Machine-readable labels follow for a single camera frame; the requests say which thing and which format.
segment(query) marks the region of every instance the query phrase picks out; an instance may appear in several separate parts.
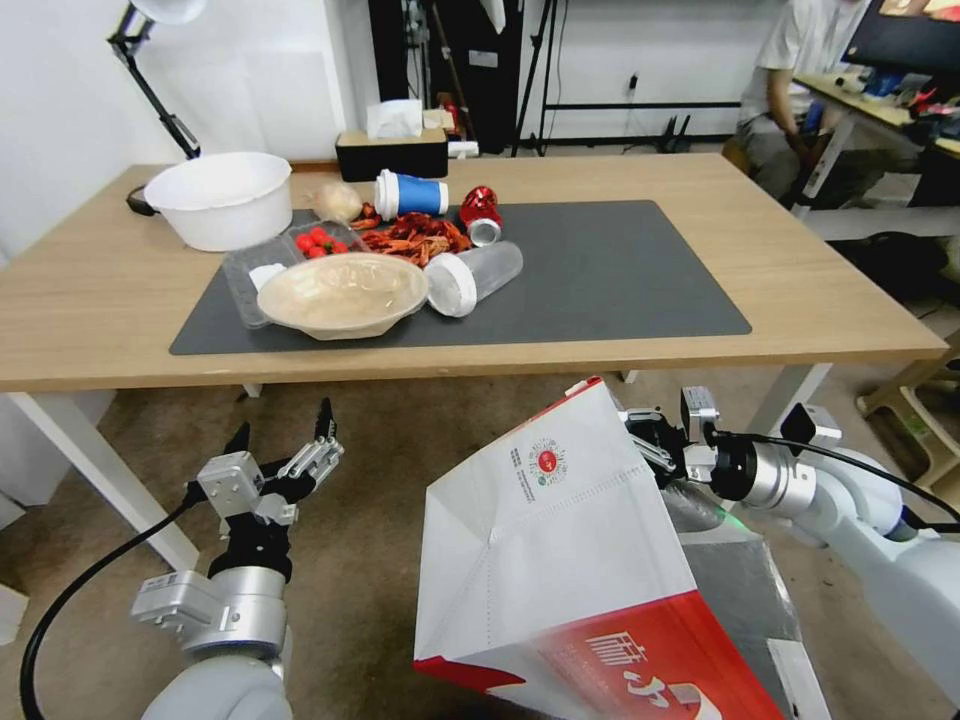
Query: gray desk mat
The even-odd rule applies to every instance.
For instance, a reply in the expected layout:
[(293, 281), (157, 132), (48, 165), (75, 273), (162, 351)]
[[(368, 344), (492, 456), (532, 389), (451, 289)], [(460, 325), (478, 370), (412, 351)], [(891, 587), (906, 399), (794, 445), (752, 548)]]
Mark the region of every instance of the gray desk mat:
[[(319, 342), (240, 321), (218, 270), (173, 355), (745, 335), (750, 324), (651, 201), (504, 205), (523, 272), (466, 318), (430, 307), (385, 335)], [(449, 215), (455, 216), (456, 208)]]

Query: red and white paper bag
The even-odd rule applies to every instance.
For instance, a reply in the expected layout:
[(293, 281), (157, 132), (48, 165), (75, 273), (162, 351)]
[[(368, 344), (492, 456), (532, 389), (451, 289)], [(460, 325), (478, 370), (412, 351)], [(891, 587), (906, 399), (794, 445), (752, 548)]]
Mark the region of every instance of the red and white paper bag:
[(564, 718), (778, 718), (599, 380), (427, 489), (414, 666)]

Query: clear plastic tray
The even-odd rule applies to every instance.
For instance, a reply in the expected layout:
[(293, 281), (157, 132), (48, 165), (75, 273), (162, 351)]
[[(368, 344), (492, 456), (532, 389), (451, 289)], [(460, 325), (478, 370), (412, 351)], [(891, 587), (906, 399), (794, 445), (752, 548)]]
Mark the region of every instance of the clear plastic tray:
[(230, 294), (237, 304), (240, 319), (248, 328), (256, 329), (269, 325), (270, 321), (257, 306), (257, 288), (250, 279), (250, 271), (261, 265), (280, 264), (285, 268), (302, 263), (306, 258), (295, 243), (297, 235), (322, 227), (330, 237), (347, 244), (351, 252), (369, 252), (360, 236), (346, 225), (329, 220), (316, 220), (301, 225), (291, 225), (273, 240), (234, 250), (224, 255), (223, 274), (227, 278)]

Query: wooden stool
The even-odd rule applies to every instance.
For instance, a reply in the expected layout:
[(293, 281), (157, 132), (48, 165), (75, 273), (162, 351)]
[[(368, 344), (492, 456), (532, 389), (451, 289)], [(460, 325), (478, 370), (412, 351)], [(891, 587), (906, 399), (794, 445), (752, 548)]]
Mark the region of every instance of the wooden stool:
[(737, 140), (736, 136), (730, 138), (723, 144), (723, 149), (720, 151), (720, 154), (729, 160), (730, 164), (737, 168), (737, 170), (747, 177), (750, 177), (750, 171), (752, 169), (750, 158), (747, 157), (746, 150), (743, 149), (743, 146)]
[(950, 349), (939, 359), (908, 365), (870, 395), (857, 398), (857, 408), (865, 418), (880, 408), (890, 410), (927, 456), (927, 469), (914, 482), (960, 508), (960, 444), (917, 398), (917, 388), (926, 382), (955, 380), (952, 371), (944, 372), (944, 366), (960, 354), (960, 330), (947, 338), (947, 343)]

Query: clear plastic bottle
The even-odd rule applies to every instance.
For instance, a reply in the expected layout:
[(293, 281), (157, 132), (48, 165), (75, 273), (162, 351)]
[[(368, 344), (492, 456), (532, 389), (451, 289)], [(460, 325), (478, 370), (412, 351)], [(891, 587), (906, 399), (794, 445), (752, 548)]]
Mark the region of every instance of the clear plastic bottle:
[(521, 270), (523, 253), (511, 242), (498, 242), (459, 255), (443, 253), (427, 265), (427, 298), (437, 312), (464, 317)]

